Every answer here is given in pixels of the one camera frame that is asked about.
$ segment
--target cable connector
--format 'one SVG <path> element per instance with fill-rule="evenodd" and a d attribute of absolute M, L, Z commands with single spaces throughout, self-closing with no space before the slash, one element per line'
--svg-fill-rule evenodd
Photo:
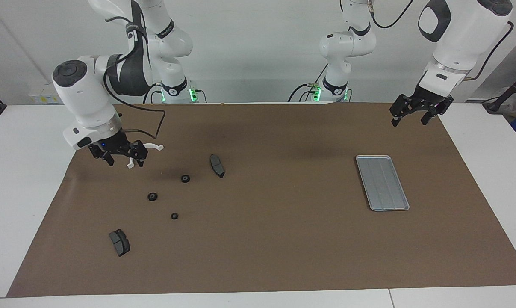
<path fill-rule="evenodd" d="M 372 0 L 368 0 L 368 11 L 370 11 L 370 14 L 374 14 L 374 4 Z"/>
<path fill-rule="evenodd" d="M 209 101 L 206 99 L 206 93 L 205 91 L 201 90 L 201 89 L 195 89 L 195 93 L 199 93 L 201 92 L 203 94 L 203 96 L 205 96 L 205 103 L 208 104 Z"/>

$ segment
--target green led light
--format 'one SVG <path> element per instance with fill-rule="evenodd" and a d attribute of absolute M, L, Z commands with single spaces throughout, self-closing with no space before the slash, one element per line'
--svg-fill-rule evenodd
<path fill-rule="evenodd" d="M 315 92 L 315 95 L 313 95 L 313 100 L 314 101 L 320 101 L 321 93 L 322 93 L 322 89 L 318 88 L 317 91 Z"/>
<path fill-rule="evenodd" d="M 191 96 L 191 101 L 197 100 L 197 94 L 195 93 L 195 90 L 189 88 L 189 95 Z"/>

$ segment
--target white wall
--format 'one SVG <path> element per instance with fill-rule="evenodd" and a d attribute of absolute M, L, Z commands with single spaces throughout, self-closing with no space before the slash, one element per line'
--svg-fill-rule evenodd
<path fill-rule="evenodd" d="M 314 81 L 324 66 L 318 52 L 322 35 L 346 30 L 337 0 L 165 0 L 174 21 L 188 32 L 195 48 L 181 59 L 188 77 L 207 92 L 209 101 L 284 101 L 297 85 Z M 417 27 L 426 0 L 418 0 L 395 27 L 374 28 L 377 48 L 351 60 L 354 101 L 393 101 L 411 94 L 434 50 Z M 377 1 L 377 19 L 396 18 L 407 0 Z M 124 29 L 104 23 L 86 0 L 0 0 L 0 18 L 37 68 L 9 68 L 9 47 L 0 46 L 0 80 L 20 82 L 20 72 L 47 77 L 65 60 L 88 54 L 127 51 Z M 516 24 L 516 10 L 513 15 Z M 516 29 L 490 61 L 483 77 L 456 92 L 470 97 L 516 45 Z M 0 85 L 0 94 L 13 88 Z M 16 90 L 25 103 L 24 89 Z"/>
<path fill-rule="evenodd" d="M 29 104 L 29 84 L 45 79 L 0 20 L 0 98 L 6 104 Z"/>
<path fill-rule="evenodd" d="M 473 93 L 473 98 L 488 99 L 500 89 L 516 82 L 516 47 L 484 83 Z"/>

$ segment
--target white plastic part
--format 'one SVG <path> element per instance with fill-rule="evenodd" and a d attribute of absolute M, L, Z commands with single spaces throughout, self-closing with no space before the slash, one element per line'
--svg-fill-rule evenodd
<path fill-rule="evenodd" d="M 452 72 L 441 68 L 436 61 L 431 61 L 425 68 L 425 74 L 419 82 L 419 86 L 438 94 L 448 97 L 451 91 L 458 86 L 467 76 L 465 72 Z"/>
<path fill-rule="evenodd" d="M 495 15 L 477 1 L 446 0 L 451 21 L 437 43 L 425 68 L 419 86 L 447 97 L 477 64 L 478 58 L 489 51 L 507 29 L 507 16 Z M 420 29 L 427 32 L 430 10 L 419 19 Z"/>
<path fill-rule="evenodd" d="M 368 0 L 343 0 L 343 19 L 345 22 L 357 29 L 365 30 L 371 22 L 368 9 Z"/>
<path fill-rule="evenodd" d="M 438 26 L 438 18 L 431 8 L 425 8 L 419 18 L 419 28 L 425 33 L 432 34 Z"/>
<path fill-rule="evenodd" d="M 54 80 L 58 95 L 66 108 L 76 116 L 76 121 L 85 128 L 106 124 L 115 116 L 115 108 L 109 103 L 108 94 L 101 80 L 93 74 L 94 59 L 81 57 L 87 66 L 85 76 L 69 87 L 59 86 Z"/>
<path fill-rule="evenodd" d="M 163 145 L 156 145 L 152 143 L 146 143 L 144 144 L 144 148 L 154 148 L 157 151 L 162 151 L 165 147 Z M 127 164 L 127 168 L 133 169 L 134 168 L 134 158 L 129 158 L 129 163 Z"/>
<path fill-rule="evenodd" d="M 74 150 L 78 150 L 102 139 L 99 131 L 83 127 L 77 122 L 68 126 L 68 128 L 62 132 L 62 135 L 64 135 L 64 139 L 72 148 L 74 148 Z M 78 146 L 78 142 L 85 138 L 89 138 L 90 142 L 85 144 L 83 147 Z"/>
<path fill-rule="evenodd" d="M 146 29 L 161 33 L 170 24 L 170 15 L 163 0 L 136 0 L 146 18 Z"/>
<path fill-rule="evenodd" d="M 193 51 L 193 41 L 187 33 L 178 26 L 164 38 L 156 37 L 160 55 L 163 57 L 182 58 Z"/>
<path fill-rule="evenodd" d="M 371 17 L 367 0 L 343 0 L 343 18 L 345 22 L 357 31 L 365 31 L 371 25 Z M 363 56 L 374 51 L 377 44 L 375 33 L 369 30 L 359 36 L 350 31 L 332 33 L 322 37 L 320 41 L 321 54 L 328 61 L 325 79 L 334 86 L 344 86 L 351 74 L 351 64 L 346 60 L 354 56 Z M 345 94 L 345 89 L 339 95 L 324 88 L 322 80 L 320 101 L 339 101 Z"/>
<path fill-rule="evenodd" d="M 102 15 L 104 19 L 121 16 L 131 20 L 132 10 L 130 1 L 127 0 L 87 0 L 92 9 Z M 113 21 L 113 23 L 126 25 L 127 22 L 121 19 Z"/>
<path fill-rule="evenodd" d="M 434 58 L 448 68 L 471 70 L 478 58 L 507 31 L 510 14 L 495 15 L 477 1 L 446 0 L 446 3 L 451 22 L 437 43 Z"/>
<path fill-rule="evenodd" d="M 160 50 L 157 48 L 158 45 L 154 44 L 154 39 L 150 40 L 150 60 L 152 68 L 157 72 L 161 78 L 162 84 L 174 88 L 184 82 L 186 76 L 182 69 L 182 64 L 175 58 L 165 58 L 160 56 Z M 188 85 L 182 92 L 176 96 L 170 96 L 162 89 L 162 94 L 165 98 L 164 103 L 168 104 L 187 104 L 187 103 L 198 103 L 193 101 L 191 92 L 191 82 L 188 80 Z"/>

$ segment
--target rubber grommet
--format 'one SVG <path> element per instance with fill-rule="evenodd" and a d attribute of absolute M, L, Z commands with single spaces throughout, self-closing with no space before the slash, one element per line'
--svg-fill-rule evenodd
<path fill-rule="evenodd" d="M 157 195 L 157 193 L 156 193 L 156 192 L 151 192 L 151 193 L 148 195 L 148 200 L 150 200 L 150 201 L 155 201 L 155 200 L 157 200 L 157 197 L 158 197 L 158 195 Z"/>

